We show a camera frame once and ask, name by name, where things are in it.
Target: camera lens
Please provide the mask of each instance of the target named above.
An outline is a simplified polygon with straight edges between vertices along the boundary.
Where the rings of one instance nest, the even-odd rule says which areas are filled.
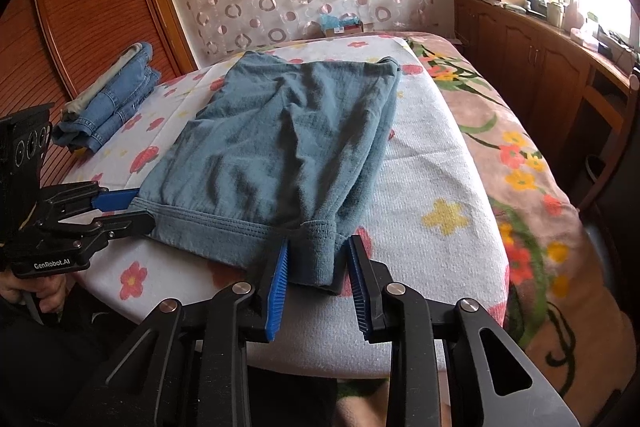
[[[29,141],[27,142],[27,158],[33,158],[36,153],[36,147],[38,146],[38,135],[35,131],[31,131],[29,135]]]
[[[43,127],[40,130],[40,135],[38,136],[38,145],[40,148],[44,147],[44,144],[47,142],[47,128]]]
[[[15,166],[22,165],[22,160],[24,160],[24,142],[20,140],[15,147]]]

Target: metal pivot bolt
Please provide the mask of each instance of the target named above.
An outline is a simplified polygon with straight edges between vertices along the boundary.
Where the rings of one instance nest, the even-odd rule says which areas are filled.
[[[472,299],[471,297],[466,297],[464,299],[461,299],[460,307],[465,312],[473,313],[479,310],[480,304],[475,299]]]
[[[245,295],[251,291],[251,285],[248,282],[237,282],[231,289],[238,295]]]
[[[392,282],[386,285],[386,291],[391,293],[391,295],[404,295],[406,288],[399,282]]]
[[[165,299],[159,305],[162,313],[172,313],[178,307],[178,301],[175,299]]]

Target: blue denim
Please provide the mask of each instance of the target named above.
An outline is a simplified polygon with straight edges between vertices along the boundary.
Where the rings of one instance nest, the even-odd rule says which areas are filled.
[[[107,83],[74,121],[53,127],[53,143],[70,149],[87,147],[96,152],[131,118],[160,79],[159,71],[147,63],[152,48],[142,42],[142,50]]]
[[[369,204],[399,70],[388,57],[288,64],[246,52],[130,210],[154,215],[154,239],[241,268],[289,239],[289,281],[340,291],[340,247]]]

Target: bed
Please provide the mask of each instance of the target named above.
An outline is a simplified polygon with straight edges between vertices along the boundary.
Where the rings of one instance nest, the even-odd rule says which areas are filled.
[[[449,302],[479,298],[588,425],[633,374],[632,328],[604,287],[577,211],[498,93],[451,44],[431,34],[367,34],[261,51],[290,62],[399,60],[396,123],[373,210],[356,233],[373,258],[424,295]],[[161,84],[100,152],[78,158],[66,181],[140,186],[238,58]],[[407,164],[403,175],[397,163],[407,158],[437,160],[429,169]],[[431,250],[402,257],[398,244]],[[201,300],[241,277],[237,269],[132,239],[94,256],[78,282],[139,321],[162,298]],[[447,278],[455,281],[438,284]],[[363,343],[348,285],[338,298],[300,288],[289,294],[284,341],[253,346],[250,362],[343,378],[338,408],[346,422],[383,425],[388,346]],[[377,380],[354,380],[370,378]]]

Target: teal shirt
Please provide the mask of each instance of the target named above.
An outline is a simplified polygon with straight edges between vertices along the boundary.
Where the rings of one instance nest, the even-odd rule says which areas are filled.
[[[241,268],[290,240],[289,281],[340,291],[396,110],[399,65],[246,52],[140,188],[151,237]]]

